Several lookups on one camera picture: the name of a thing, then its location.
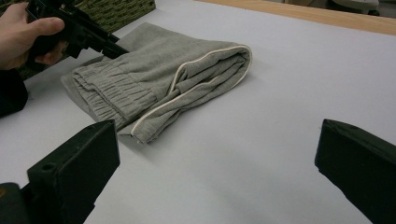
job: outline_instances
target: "white surface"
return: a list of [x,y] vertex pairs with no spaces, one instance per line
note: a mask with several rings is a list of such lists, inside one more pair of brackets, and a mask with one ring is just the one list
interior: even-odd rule
[[[370,223],[314,164],[321,122],[337,119],[396,144],[396,38],[200,2],[157,0],[144,21],[246,44],[235,89],[182,114],[157,139],[120,139],[121,166],[87,224]],[[83,52],[26,81],[22,112],[0,119],[0,183],[94,123],[60,76]]]

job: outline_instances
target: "green wicker basket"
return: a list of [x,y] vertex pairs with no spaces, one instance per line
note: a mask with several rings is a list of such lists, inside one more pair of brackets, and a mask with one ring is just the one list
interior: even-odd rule
[[[0,14],[14,3],[22,0],[0,0]],[[106,31],[113,33],[128,23],[139,19],[155,9],[154,0],[77,0],[74,6],[90,15]],[[27,79],[36,72],[26,68],[19,68],[23,79]]]

